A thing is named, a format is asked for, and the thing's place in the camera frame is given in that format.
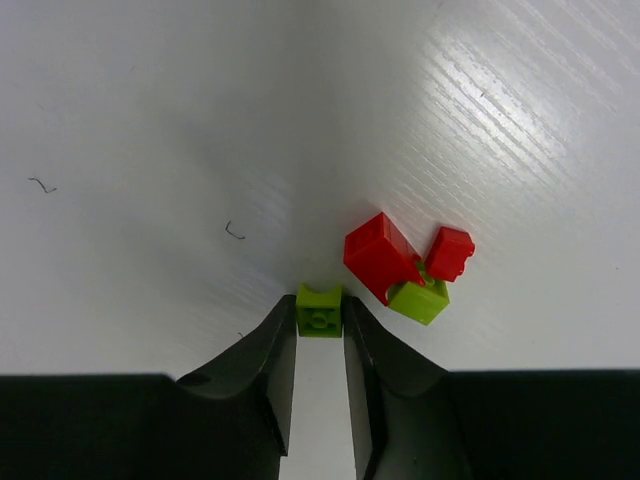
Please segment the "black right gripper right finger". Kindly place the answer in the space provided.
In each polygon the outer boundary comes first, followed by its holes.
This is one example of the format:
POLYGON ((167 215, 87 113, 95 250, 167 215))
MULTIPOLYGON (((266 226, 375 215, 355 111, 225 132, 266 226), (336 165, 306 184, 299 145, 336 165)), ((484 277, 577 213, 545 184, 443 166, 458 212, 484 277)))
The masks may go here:
POLYGON ((639 374, 449 371, 342 306, 360 479, 635 479, 639 374))

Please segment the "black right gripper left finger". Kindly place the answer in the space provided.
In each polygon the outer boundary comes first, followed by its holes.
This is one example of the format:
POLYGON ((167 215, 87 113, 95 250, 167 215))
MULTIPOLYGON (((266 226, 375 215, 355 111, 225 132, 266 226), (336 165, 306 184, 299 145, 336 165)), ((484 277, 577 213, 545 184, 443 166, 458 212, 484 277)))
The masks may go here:
POLYGON ((5 479, 275 479, 288 453, 295 299, 179 379, 1 380, 5 479))

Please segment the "small lime lego brick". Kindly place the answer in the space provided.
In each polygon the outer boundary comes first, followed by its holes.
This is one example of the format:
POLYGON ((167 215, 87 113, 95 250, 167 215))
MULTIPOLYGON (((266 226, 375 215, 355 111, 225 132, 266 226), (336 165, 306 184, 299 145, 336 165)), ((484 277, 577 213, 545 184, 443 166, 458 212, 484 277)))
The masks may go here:
POLYGON ((295 302, 298 334, 301 337, 341 338, 342 297, 341 285, 319 292, 301 284, 295 302))
POLYGON ((392 286, 388 291, 388 307, 422 325, 429 325, 450 304, 447 283, 429 276, 422 262, 416 266, 425 284, 407 281, 392 286))

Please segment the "small red sloped lego brick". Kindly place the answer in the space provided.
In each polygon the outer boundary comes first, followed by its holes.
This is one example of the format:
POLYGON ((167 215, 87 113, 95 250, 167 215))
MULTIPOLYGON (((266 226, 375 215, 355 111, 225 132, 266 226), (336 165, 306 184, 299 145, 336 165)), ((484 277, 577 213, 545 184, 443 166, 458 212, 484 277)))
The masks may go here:
POLYGON ((345 237, 344 264, 384 306, 390 303, 388 292, 392 287, 406 282, 426 284, 418 268, 420 260, 384 212, 345 237))

